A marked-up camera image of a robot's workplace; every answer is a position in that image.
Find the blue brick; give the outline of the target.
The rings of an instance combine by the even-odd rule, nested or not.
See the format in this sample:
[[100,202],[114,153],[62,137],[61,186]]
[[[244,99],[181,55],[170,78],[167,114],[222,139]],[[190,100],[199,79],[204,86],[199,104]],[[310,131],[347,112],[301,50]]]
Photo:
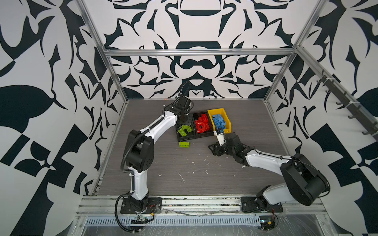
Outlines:
[[217,115],[217,119],[218,119],[218,129],[221,132],[225,132],[225,130],[226,130],[226,121],[223,119],[223,117],[220,114]]
[[213,123],[214,123],[216,129],[221,129],[221,122],[219,120],[218,115],[213,116]]

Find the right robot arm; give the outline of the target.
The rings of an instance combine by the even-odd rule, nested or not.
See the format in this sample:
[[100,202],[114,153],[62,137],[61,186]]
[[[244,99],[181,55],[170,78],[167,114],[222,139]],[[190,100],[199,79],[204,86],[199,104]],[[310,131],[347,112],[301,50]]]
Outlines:
[[217,140],[208,146],[214,156],[226,154],[243,166],[264,169],[283,177],[284,183],[267,186],[257,194],[259,203],[273,206],[297,201],[310,206],[331,190],[327,178],[300,153],[289,156],[262,152],[243,144],[234,132],[220,134]]

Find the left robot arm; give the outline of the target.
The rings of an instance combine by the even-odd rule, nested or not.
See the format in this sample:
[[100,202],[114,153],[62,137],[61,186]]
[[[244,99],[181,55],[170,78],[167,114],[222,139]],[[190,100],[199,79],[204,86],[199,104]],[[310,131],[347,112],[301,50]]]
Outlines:
[[118,226],[128,233],[139,233],[143,227],[125,226],[118,216],[118,203],[125,200],[125,211],[142,213],[147,210],[149,190],[147,187],[148,169],[154,160],[156,141],[177,123],[185,123],[194,107],[193,102],[185,96],[183,88],[190,86],[185,82],[179,88],[178,97],[169,105],[164,105],[162,114],[150,125],[140,131],[129,133],[120,169],[131,177],[131,190],[121,194],[115,202],[115,218]]

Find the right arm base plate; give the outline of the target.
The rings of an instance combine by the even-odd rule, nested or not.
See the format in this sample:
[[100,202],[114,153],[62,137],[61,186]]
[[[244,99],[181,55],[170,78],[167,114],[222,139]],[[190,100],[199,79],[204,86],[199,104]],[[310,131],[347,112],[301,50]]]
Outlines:
[[241,210],[243,213],[282,213],[281,203],[271,205],[263,197],[241,197]]

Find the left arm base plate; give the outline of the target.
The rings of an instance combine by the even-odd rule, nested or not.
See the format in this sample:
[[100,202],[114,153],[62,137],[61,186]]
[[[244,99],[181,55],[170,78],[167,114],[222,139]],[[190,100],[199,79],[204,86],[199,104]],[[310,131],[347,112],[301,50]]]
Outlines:
[[137,200],[133,197],[123,198],[120,213],[134,214],[134,213],[160,213],[162,206],[162,198],[144,198]]

